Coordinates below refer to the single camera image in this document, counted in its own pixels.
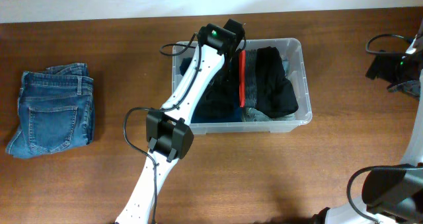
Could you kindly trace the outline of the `black garment white logo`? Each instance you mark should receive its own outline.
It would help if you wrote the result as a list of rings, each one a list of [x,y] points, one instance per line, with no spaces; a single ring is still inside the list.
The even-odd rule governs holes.
[[[225,62],[222,69],[206,87],[194,117],[201,120],[216,120],[232,116],[239,107],[239,66],[235,61]]]

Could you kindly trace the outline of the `black shorts red grey waistband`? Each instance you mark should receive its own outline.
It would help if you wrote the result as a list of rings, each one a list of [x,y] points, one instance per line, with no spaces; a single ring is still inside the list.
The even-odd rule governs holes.
[[[237,63],[241,108],[253,108],[269,119],[297,112],[299,105],[293,85],[277,48],[243,50]]]

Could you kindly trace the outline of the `teal blue shirt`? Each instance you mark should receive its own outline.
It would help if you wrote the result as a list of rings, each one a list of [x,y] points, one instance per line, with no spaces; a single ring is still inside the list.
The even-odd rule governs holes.
[[[191,123],[241,122],[237,87],[238,83],[219,84],[213,79],[198,102]]]

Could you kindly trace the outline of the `light blue jeans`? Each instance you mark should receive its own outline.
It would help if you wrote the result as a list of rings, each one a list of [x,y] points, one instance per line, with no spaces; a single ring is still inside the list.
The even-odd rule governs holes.
[[[244,75],[244,120],[289,120],[298,110],[293,85],[285,76],[279,55],[249,57]]]

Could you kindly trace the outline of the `dark blue jeans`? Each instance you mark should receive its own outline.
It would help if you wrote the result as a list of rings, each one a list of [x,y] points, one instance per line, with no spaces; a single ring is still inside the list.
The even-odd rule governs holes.
[[[85,63],[23,72],[20,124],[6,153],[29,159],[90,144],[95,133],[93,82]]]

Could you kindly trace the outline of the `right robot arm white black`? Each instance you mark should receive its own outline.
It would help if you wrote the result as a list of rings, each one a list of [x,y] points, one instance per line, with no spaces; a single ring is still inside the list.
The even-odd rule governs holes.
[[[404,39],[403,53],[366,52],[375,57],[366,76],[389,82],[390,93],[401,92],[422,100],[422,31]],[[310,223],[421,223],[422,222],[422,107],[419,106],[412,135],[398,165],[361,168],[349,179],[347,204],[326,207]]]

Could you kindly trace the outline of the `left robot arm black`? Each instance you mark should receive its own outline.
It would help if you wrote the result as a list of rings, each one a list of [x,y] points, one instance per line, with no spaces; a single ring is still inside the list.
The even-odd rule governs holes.
[[[225,62],[239,52],[240,45],[247,44],[243,25],[233,19],[224,27],[201,27],[191,41],[197,45],[177,88],[160,109],[145,109],[146,160],[125,208],[115,220],[117,224],[155,222],[159,192],[194,140],[190,123],[198,102]]]

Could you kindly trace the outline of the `clear plastic storage bin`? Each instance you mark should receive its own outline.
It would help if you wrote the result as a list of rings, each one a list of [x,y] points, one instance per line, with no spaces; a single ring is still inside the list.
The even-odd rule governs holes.
[[[302,47],[299,40],[295,38],[273,38],[247,40],[246,49],[255,50],[265,47],[275,47],[280,56],[289,61],[286,69],[286,77],[291,81],[296,95],[298,110],[293,118],[288,121],[270,122],[224,122],[224,123],[195,123],[190,128],[195,135],[207,133],[238,133],[238,132],[259,132],[269,131],[270,133],[287,133],[298,126],[308,124],[313,117],[307,77],[303,61]]]

